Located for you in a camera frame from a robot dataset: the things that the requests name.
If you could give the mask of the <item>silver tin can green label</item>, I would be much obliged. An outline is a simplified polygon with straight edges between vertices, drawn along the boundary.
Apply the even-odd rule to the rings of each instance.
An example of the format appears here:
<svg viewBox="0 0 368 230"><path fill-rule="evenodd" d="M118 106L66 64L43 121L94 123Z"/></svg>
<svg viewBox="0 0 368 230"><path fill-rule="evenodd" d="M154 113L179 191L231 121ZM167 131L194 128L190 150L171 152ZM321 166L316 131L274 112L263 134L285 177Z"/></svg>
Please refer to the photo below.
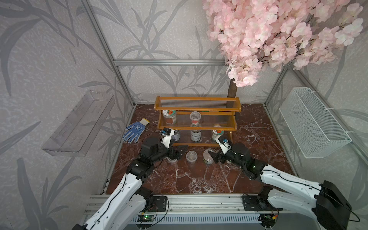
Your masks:
<svg viewBox="0 0 368 230"><path fill-rule="evenodd" d="M212 152L211 149L206 149L203 152L203 161L204 161L205 164L213 164L213 162L214 162L213 158L210 155L210 152Z"/></svg>

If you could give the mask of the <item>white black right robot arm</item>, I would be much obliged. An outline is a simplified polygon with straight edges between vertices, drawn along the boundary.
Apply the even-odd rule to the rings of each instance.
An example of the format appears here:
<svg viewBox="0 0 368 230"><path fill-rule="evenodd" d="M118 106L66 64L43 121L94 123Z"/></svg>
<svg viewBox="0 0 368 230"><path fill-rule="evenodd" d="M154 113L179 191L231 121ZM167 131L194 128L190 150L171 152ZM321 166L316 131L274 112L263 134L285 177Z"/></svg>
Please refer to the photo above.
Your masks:
<svg viewBox="0 0 368 230"><path fill-rule="evenodd" d="M210 151L215 163L232 163L250 180L267 187L258 198L273 209L286 209L316 220L326 230L346 230L352 207L338 187L329 181L317 183L283 172L251 156L242 143L218 142L220 150Z"/></svg>

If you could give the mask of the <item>orange wooden three-tier shelf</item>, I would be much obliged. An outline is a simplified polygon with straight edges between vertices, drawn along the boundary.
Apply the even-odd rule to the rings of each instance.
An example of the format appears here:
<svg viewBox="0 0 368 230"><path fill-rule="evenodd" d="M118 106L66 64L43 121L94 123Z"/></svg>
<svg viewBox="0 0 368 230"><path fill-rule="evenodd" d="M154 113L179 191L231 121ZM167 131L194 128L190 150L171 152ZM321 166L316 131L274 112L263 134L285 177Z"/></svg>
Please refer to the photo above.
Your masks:
<svg viewBox="0 0 368 230"><path fill-rule="evenodd" d="M238 97L157 96L154 103L154 109L160 112L158 129L178 130L180 140L176 145L195 147L216 147L214 134L233 141L241 108Z"/></svg>

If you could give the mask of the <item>clear seed jar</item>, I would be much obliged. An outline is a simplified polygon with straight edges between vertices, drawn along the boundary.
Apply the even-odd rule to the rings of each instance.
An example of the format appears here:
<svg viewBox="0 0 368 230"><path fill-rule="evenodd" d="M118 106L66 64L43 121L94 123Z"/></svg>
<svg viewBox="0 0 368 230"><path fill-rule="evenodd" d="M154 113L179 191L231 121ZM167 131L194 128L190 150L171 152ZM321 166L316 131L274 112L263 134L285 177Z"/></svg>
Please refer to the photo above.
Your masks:
<svg viewBox="0 0 368 230"><path fill-rule="evenodd" d="M195 151L191 150L186 154L186 160L190 164L196 163L198 155Z"/></svg>
<svg viewBox="0 0 368 230"><path fill-rule="evenodd" d="M168 161L168 163L169 163L169 164L171 164L171 165L177 164L177 162L178 162L178 160L177 160L177 159L170 159L170 158L168 158L168 157L167 157L167 161Z"/></svg>

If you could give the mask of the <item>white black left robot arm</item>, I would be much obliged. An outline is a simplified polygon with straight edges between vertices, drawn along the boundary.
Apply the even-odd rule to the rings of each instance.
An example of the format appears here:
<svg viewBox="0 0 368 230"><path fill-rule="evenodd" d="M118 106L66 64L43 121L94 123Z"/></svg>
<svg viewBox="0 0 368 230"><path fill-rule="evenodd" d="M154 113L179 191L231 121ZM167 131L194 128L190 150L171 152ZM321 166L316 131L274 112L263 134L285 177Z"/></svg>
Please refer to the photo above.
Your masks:
<svg viewBox="0 0 368 230"><path fill-rule="evenodd" d="M84 223L76 224L74 230L123 230L140 212L149 210L153 204L152 191L142 185L153 173L155 163L165 158L180 160L188 145L173 146L159 138L146 138L140 154L127 168L126 174L114 192L99 210Z"/></svg>

